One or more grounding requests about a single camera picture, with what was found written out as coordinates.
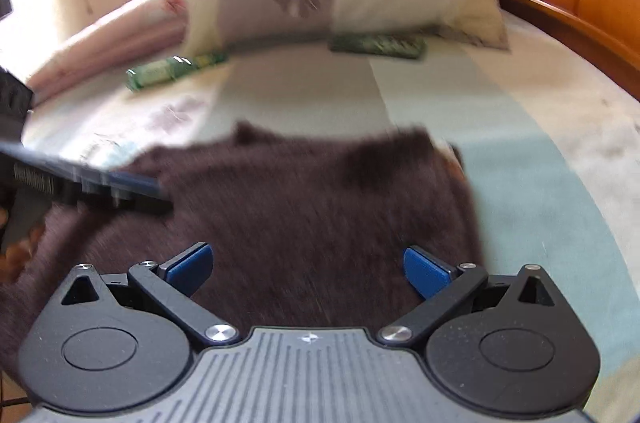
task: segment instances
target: dark brown towel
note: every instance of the dark brown towel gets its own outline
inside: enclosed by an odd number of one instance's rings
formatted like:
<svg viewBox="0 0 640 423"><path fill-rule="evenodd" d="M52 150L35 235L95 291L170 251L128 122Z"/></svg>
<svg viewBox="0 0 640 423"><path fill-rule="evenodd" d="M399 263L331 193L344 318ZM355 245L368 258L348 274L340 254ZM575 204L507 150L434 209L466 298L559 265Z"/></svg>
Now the dark brown towel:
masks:
<svg viewBox="0 0 640 423"><path fill-rule="evenodd" d="M193 299L246 334L251 326L365 326L377 331L420 302L402 251L480 259L470 193L425 130L363 141L283 138L241 124L228 139L157 148L129 170L159 178L174 214L156 219L56 207L30 268L0 286L0 366L79 262L124 273L198 241L214 271Z"/></svg>

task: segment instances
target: bedsheet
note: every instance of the bedsheet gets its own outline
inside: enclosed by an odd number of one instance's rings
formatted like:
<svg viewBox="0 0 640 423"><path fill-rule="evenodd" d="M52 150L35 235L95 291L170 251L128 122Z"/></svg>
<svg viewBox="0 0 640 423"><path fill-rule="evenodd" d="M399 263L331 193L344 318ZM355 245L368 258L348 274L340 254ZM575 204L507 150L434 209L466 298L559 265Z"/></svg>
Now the bedsheet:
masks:
<svg viewBox="0 0 640 423"><path fill-rule="evenodd" d="M38 108L23 141L117 166L150 145L222 137L240 119L308 136L424 125L462 151L489 271L543 265L595 340L604 385L640 356L640 104L532 25L505 21L511 52L431 37L421 61L281 45L136 95L115 68ZM640 411L612 412L624 389L598 388L597 418Z"/></svg>

